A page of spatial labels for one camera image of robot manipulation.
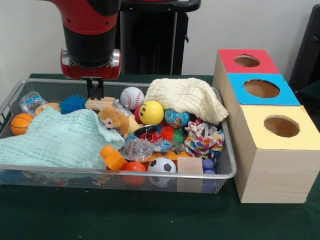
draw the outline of white wall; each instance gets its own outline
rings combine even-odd
[[[183,74],[212,75],[220,48],[267,49],[290,77],[312,7],[318,0],[202,0],[189,14]],[[56,7],[46,1],[1,0],[0,102],[30,73],[61,73],[65,46]]]
[[[218,49],[266,49],[287,81],[319,0],[202,0],[189,13],[183,74],[212,75]]]

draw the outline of mint green blanket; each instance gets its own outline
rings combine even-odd
[[[0,164],[59,168],[106,169],[100,150],[125,144],[114,129],[107,130],[92,110],[66,115],[46,108],[26,134],[0,139]]]

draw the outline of white cloth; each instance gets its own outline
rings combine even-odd
[[[162,78],[152,81],[144,101],[157,101],[163,108],[188,112],[211,124],[219,124],[229,113],[211,86],[197,78]]]

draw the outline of orange spiky ball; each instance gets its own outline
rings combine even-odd
[[[165,125],[161,129],[161,136],[163,140],[168,140],[171,142],[175,136],[175,129],[172,126]]]

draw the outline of cardboard box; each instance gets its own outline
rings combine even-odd
[[[220,49],[217,52],[213,86],[224,96],[228,74],[279,74],[279,71],[262,49]]]
[[[242,203],[304,203],[320,170],[320,134],[303,106],[241,105],[233,138]]]
[[[229,112],[227,122],[233,139],[240,104],[300,106],[281,74],[229,73],[223,103]]]

